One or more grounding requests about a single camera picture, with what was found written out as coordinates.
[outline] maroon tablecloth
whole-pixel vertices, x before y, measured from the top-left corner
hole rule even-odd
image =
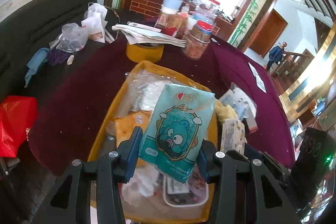
[[[40,108],[29,132],[29,146],[37,160],[54,174],[60,175],[73,159],[87,160],[125,72],[136,65],[126,57],[125,50],[124,37],[99,49]],[[263,79],[266,94],[256,86],[248,62]],[[178,47],[165,45],[157,64],[207,86],[216,98],[227,91],[231,82],[236,83],[257,104],[259,129],[248,137],[249,144],[267,151],[287,167],[293,165],[288,122],[273,82],[260,65],[225,42],[212,42],[199,61],[185,57]]]

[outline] plastic bag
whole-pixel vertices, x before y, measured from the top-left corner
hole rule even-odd
[[[99,13],[101,20],[104,21],[107,15],[107,9],[104,7],[104,5],[90,2],[89,7],[85,12],[84,19],[93,16],[93,13]]]
[[[236,112],[238,119],[243,120],[246,118],[246,109],[251,109],[253,117],[257,114],[257,105],[255,102],[246,95],[235,83],[231,83],[230,89],[219,98],[223,106],[230,105]]]
[[[64,52],[78,52],[86,45],[88,33],[77,23],[65,24],[62,27],[62,37],[56,49]]]
[[[0,105],[0,157],[16,157],[37,117],[33,97],[8,96]]]
[[[191,175],[215,105],[215,95],[166,84],[144,133],[139,158],[181,183]]]
[[[89,3],[89,8],[82,21],[82,27],[87,29],[89,39],[105,43],[106,15],[107,9],[103,5],[99,3]]]

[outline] tissue pack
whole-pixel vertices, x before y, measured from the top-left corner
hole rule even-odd
[[[142,138],[140,159],[185,183],[206,137],[214,104],[213,93],[166,84]]]

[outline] metal screw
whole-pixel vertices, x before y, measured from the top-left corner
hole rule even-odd
[[[260,166],[262,164],[262,162],[261,162],[261,160],[254,159],[253,164],[256,165],[256,166]]]
[[[78,165],[80,165],[82,162],[81,162],[81,160],[73,160],[72,161],[72,165],[73,166],[78,166]]]
[[[224,158],[225,157],[225,153],[222,152],[222,151],[218,151],[218,152],[216,152],[216,157],[217,158]]]
[[[119,154],[118,154],[117,151],[112,151],[112,152],[109,153],[109,157],[110,157],[110,158],[115,158],[115,157],[117,157],[118,155],[119,155]]]

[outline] stack of papers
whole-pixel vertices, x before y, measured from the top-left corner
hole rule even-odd
[[[178,47],[185,47],[185,40],[180,40],[169,35],[154,32],[129,25],[117,24],[112,26],[112,30],[120,30],[127,38],[130,45],[137,43],[155,43],[155,44],[171,44]]]
[[[266,93],[266,88],[265,88],[265,84],[263,82],[263,80],[260,78],[257,70],[255,69],[255,67],[253,67],[250,63],[249,63],[250,69],[255,77],[255,80],[257,82],[257,87],[260,88],[263,92]]]

